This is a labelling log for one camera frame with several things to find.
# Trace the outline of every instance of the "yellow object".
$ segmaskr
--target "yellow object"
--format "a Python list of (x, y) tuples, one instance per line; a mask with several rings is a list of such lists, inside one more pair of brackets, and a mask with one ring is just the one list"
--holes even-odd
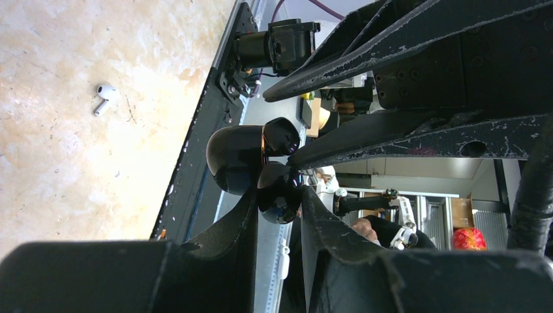
[(304, 93), (301, 97), (305, 100), (313, 100), (315, 99), (315, 92), (311, 91), (310, 93)]

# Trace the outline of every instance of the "black pipe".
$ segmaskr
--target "black pipe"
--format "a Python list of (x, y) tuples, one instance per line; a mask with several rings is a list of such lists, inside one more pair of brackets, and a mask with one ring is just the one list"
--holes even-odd
[(507, 248), (544, 254), (553, 222), (553, 114), (524, 167), (511, 214)]

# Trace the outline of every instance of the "wire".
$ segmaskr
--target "wire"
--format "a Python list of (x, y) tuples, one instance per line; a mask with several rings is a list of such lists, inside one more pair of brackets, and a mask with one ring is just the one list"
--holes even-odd
[[(310, 1), (311, 3), (313, 3), (314, 5), (316, 5), (317, 7), (319, 7), (320, 9), (322, 9), (323, 11), (325, 11), (326, 13), (334, 16), (335, 18), (339, 19), (339, 20), (343, 20), (344, 17), (340, 14), (338, 14), (336, 11), (330, 9), (329, 7), (327, 7), (326, 5), (320, 3), (319, 1), (317, 0), (308, 0)], [(273, 12), (273, 17), (271, 18), (271, 23), (273, 23), (275, 21), (275, 19), (277, 18), (277, 13), (278, 13), (278, 10), (280, 10), (280, 7), (282, 6), (282, 4), (285, 2), (285, 0), (279, 0), (279, 2), (276, 4), (276, 7), (275, 7), (275, 11)], [(260, 72), (258, 73), (260, 76), (263, 75), (263, 69), (260, 70)], [(250, 95), (250, 98), (253, 98), (254, 96), (256, 96), (259, 92), (259, 88), (260, 86), (259, 85), (256, 85), (256, 87), (254, 88), (254, 91), (252, 92), (252, 94)]]
[(263, 72), (259, 72), (259, 73), (253, 73), (253, 74), (250, 74), (248, 76), (246, 76), (246, 78), (244, 78), (245, 80), (247, 80), (248, 78), (250, 77), (253, 77), (253, 76), (267, 76), (267, 77), (279, 77), (280, 75), (278, 74), (267, 74), (267, 73), (263, 73)]
[(336, 11), (334, 11), (331, 8), (327, 7), (326, 5), (320, 3), (318, 0), (307, 0), (307, 1), (313, 3), (314, 5), (316, 5), (317, 7), (319, 7), (320, 9), (325, 11), (326, 13), (328, 13), (328, 14), (334, 16), (335, 18), (339, 19), (340, 21), (344, 19), (343, 15), (338, 14)]
[(282, 6), (282, 4), (285, 2), (285, 0), (280, 0), (277, 4), (276, 4), (276, 7), (275, 7), (275, 11), (273, 12), (273, 18), (271, 18), (271, 23), (273, 23), (275, 21), (275, 18), (277, 18), (277, 13), (278, 13), (278, 10), (280, 10), (280, 7)]

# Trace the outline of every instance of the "earbud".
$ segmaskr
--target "earbud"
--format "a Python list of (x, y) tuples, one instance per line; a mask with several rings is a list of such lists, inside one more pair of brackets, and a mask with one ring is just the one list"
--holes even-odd
[(100, 98), (104, 99), (104, 101), (102, 101), (102, 104), (94, 110), (94, 115), (102, 116), (106, 113), (110, 104), (112, 104), (119, 97), (119, 91), (114, 86), (99, 85), (96, 92)]
[(299, 148), (299, 134), (292, 122), (278, 117), (265, 124), (263, 130), (268, 157), (291, 155)]

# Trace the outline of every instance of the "black cable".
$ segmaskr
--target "black cable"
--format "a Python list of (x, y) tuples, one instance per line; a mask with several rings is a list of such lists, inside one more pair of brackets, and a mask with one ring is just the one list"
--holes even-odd
[(252, 77), (252, 76), (268, 76), (268, 77), (279, 77), (278, 74), (267, 74), (267, 73), (263, 73), (263, 72), (259, 72), (259, 73), (254, 73), (254, 74), (250, 74), (248, 76), (246, 76), (246, 78), (244, 78), (244, 80), (247, 80), (248, 78)]

